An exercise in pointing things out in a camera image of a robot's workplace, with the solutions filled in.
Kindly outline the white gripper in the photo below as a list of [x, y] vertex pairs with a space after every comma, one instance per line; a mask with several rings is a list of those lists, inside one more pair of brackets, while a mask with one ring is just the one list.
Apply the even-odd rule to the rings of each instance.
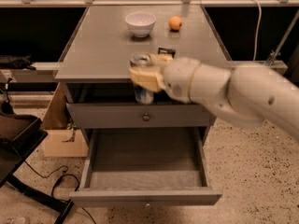
[[151, 54], [150, 61], [152, 66], [165, 67], [164, 71], [161, 68], [130, 68], [131, 80], [144, 89], [165, 91], [171, 99], [188, 104], [192, 76], [200, 62], [190, 58], [173, 60], [165, 54]]

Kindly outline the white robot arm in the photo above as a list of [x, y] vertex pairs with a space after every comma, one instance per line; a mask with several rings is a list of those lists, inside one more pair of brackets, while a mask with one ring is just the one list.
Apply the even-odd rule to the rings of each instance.
[[214, 116], [242, 128], [269, 120], [299, 141], [299, 89], [258, 63], [229, 70], [192, 58], [138, 53], [130, 58], [131, 80], [184, 104], [200, 104]]

